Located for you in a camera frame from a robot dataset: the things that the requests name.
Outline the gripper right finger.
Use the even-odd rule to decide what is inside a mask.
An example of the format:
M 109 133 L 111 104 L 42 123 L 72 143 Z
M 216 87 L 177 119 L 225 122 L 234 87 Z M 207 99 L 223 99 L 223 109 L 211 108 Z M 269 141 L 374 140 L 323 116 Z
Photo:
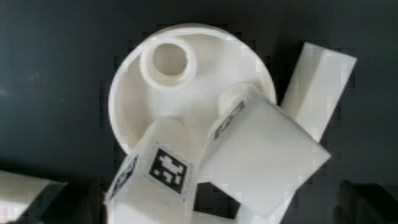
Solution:
M 333 224 L 398 224 L 398 185 L 340 181 Z

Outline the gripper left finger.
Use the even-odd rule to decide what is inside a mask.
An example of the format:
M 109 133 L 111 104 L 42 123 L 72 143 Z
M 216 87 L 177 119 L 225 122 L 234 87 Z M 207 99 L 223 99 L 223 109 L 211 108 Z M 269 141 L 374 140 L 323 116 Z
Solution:
M 0 224 L 38 224 L 65 182 L 0 170 Z

